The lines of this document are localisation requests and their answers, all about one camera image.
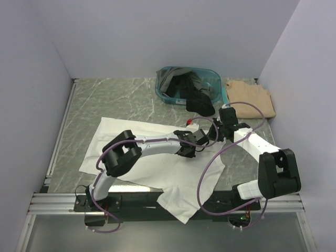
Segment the white t shirt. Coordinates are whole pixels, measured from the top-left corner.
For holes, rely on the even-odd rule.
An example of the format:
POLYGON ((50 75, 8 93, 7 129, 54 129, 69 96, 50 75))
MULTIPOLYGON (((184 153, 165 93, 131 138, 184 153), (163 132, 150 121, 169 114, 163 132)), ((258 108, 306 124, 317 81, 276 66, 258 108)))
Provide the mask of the white t shirt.
MULTIPOLYGON (((159 137, 178 127, 139 121, 101 118, 86 151, 80 172, 98 174, 96 162, 102 148, 122 131, 130 129, 135 135, 159 137)), ((176 219, 186 224, 199 210, 196 191, 199 179, 210 159, 223 147, 222 142, 198 152, 195 158, 176 154, 156 154, 140 158, 126 175, 119 179, 141 186, 163 190, 157 202, 176 219)))

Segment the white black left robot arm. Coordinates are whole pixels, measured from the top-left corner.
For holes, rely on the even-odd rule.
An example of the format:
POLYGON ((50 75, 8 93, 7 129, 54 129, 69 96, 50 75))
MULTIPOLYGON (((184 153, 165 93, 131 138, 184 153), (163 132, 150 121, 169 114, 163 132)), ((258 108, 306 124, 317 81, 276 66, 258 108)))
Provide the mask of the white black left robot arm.
POLYGON ((196 157, 196 148, 206 148, 209 138, 199 129, 195 132, 175 130, 162 136, 136 136, 131 130, 117 135, 102 149, 96 162, 101 173, 98 181, 86 188, 86 204, 93 211, 104 207, 108 190, 117 177, 127 174, 139 158, 156 154, 177 154, 185 158, 196 157))

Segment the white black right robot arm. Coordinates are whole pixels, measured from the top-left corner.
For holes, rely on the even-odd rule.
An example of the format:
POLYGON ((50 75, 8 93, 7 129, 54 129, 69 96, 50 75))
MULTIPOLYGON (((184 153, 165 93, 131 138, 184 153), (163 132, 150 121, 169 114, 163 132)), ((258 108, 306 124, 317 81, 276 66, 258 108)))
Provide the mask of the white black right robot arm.
POLYGON ((212 141, 225 141, 241 147, 258 162, 258 178, 233 186, 230 203, 243 209, 253 198, 272 199, 301 190, 297 161, 291 149, 280 149, 264 140, 246 123, 239 123, 234 108, 220 108, 209 129, 212 141))

